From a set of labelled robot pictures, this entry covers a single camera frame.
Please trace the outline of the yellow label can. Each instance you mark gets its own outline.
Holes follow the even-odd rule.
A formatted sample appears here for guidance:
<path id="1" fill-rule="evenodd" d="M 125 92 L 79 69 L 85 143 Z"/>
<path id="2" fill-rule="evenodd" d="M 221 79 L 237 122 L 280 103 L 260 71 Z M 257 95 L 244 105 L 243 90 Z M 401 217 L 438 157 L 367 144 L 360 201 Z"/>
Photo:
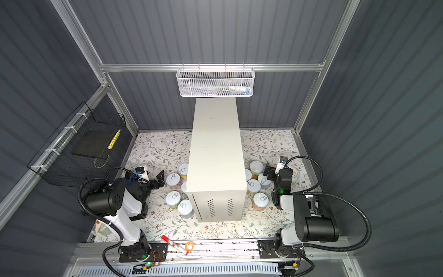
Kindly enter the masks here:
<path id="1" fill-rule="evenodd" d="M 247 184 L 248 194 L 250 195 L 254 195 L 261 190 L 261 184 L 255 179 L 247 181 L 246 184 Z"/>

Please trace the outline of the green label can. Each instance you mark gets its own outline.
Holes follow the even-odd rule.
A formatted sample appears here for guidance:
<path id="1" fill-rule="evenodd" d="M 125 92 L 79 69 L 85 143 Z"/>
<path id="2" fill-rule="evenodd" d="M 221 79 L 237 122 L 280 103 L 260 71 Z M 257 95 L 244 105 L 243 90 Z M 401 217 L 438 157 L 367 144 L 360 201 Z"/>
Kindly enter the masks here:
<path id="1" fill-rule="evenodd" d="M 182 180 L 178 173 L 171 173 L 166 178 L 166 185 L 172 190 L 178 190 L 181 188 Z"/>

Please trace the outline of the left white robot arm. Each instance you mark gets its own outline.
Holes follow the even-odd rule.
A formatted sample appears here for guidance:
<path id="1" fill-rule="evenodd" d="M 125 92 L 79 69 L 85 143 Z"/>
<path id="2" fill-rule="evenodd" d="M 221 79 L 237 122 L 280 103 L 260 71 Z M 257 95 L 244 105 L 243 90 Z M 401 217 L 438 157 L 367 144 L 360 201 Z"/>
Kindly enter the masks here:
<path id="1" fill-rule="evenodd" d="M 116 248 L 120 254 L 120 262 L 159 262 L 160 251 L 152 249 L 144 232 L 133 222 L 147 216 L 147 197 L 152 188 L 165 184 L 165 172 L 150 182 L 128 171 L 134 179 L 92 178 L 86 180 L 77 191 L 77 198 L 84 215 L 89 215 L 105 224 L 119 238 L 117 244 L 104 250 L 102 258 L 105 262 L 106 252 Z"/>

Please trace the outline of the teal label can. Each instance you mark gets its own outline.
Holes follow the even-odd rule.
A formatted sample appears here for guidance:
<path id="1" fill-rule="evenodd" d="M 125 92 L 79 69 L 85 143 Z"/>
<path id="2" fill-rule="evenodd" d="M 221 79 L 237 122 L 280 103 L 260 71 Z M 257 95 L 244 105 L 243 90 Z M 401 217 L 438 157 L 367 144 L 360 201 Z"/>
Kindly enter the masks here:
<path id="1" fill-rule="evenodd" d="M 182 200 L 179 203 L 178 212 L 183 219 L 189 219 L 194 215 L 194 209 L 189 199 Z"/>

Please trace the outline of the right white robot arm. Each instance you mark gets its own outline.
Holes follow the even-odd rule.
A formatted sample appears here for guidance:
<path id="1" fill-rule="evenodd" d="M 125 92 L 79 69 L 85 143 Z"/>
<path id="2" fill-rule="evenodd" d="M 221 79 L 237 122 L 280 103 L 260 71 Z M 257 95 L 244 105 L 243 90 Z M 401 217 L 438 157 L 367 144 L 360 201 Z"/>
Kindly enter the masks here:
<path id="1" fill-rule="evenodd" d="M 273 182 L 273 205 L 294 216 L 294 226 L 279 229 L 275 235 L 271 250 L 277 256 L 295 255 L 294 248 L 303 251 L 303 242 L 336 242 L 339 239 L 339 228 L 326 197 L 292 192 L 291 168 L 266 167 L 263 174 Z"/>

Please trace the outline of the orange label can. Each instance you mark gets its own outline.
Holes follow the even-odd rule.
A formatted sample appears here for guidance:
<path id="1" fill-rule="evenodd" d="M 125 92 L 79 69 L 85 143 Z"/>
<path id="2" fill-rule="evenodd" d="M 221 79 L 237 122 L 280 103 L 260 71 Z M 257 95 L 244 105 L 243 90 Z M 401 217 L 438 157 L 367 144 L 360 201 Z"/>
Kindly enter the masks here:
<path id="1" fill-rule="evenodd" d="M 262 212 L 266 209 L 269 204 L 269 198 L 265 193 L 258 192 L 253 196 L 252 207 L 258 211 Z"/>

